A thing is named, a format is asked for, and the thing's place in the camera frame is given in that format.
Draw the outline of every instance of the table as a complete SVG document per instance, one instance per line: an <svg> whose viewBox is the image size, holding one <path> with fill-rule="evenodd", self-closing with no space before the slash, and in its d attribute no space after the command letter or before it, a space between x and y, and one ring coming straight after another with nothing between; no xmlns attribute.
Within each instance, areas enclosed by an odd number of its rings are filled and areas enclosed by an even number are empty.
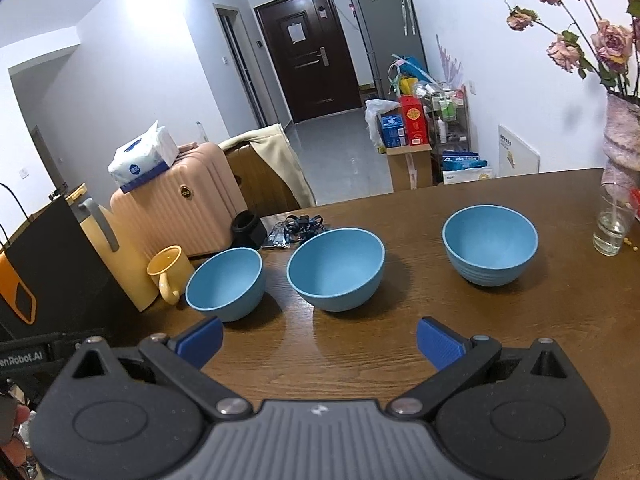
<svg viewBox="0 0 640 480"><path fill-rule="evenodd" d="M591 244L602 170L546 173L439 186L322 206L331 227L375 232L385 275L366 306L341 315L314 311L286 279L291 251L265 251L267 295L251 316L225 326L221 352L204 371L259 406L265 398L393 397L434 373L415 347L415 327L434 316L505 346L556 339L602 404L612 440L599 478L640 479L640 253L615 258ZM467 283L441 242L460 208L495 203L538 229L540 248L516 282L495 290ZM630 238L640 244L640 223ZM200 315L156 304L140 335L175 335Z"/></svg>

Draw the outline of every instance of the glass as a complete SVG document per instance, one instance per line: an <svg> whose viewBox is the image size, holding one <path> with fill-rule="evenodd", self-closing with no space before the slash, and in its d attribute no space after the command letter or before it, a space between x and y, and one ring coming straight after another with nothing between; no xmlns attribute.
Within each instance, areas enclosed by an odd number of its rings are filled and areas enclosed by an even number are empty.
<svg viewBox="0 0 640 480"><path fill-rule="evenodd" d="M628 187L602 184L593 246L605 256L618 254L639 208L638 199Z"/></svg>

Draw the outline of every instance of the water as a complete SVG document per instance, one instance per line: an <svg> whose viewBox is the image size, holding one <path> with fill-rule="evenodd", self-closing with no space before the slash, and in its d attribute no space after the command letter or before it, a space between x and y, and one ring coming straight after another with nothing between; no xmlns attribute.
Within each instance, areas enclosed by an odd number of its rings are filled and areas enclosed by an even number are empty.
<svg viewBox="0 0 640 480"><path fill-rule="evenodd" d="M613 211L599 213L598 228L593 234L593 246L605 256L615 256L625 239L626 227L619 218L613 218Z"/></svg>

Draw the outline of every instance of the gray floor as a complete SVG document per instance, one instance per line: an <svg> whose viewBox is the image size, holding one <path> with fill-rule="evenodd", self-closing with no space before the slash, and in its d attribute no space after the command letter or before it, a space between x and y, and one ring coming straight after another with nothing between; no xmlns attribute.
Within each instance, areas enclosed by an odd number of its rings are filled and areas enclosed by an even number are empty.
<svg viewBox="0 0 640 480"><path fill-rule="evenodd" d="M286 131L318 205L393 191L386 156L369 139L364 110L312 119Z"/></svg>

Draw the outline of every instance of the metal rack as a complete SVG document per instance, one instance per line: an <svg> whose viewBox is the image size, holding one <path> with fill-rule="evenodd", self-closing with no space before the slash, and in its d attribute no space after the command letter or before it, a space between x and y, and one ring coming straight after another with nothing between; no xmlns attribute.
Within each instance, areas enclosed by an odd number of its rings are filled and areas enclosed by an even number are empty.
<svg viewBox="0 0 640 480"><path fill-rule="evenodd" d="M447 142L440 142L438 131L438 118L440 113L440 99L444 98L451 90L441 90L434 92L428 97L421 99L424 107L427 122L429 123L429 142L432 148L431 156L434 158L438 174L442 179L442 152L470 152L471 132L469 129L469 110L466 98L466 89L463 86L463 103L456 105L456 117L443 120L447 123Z"/></svg>

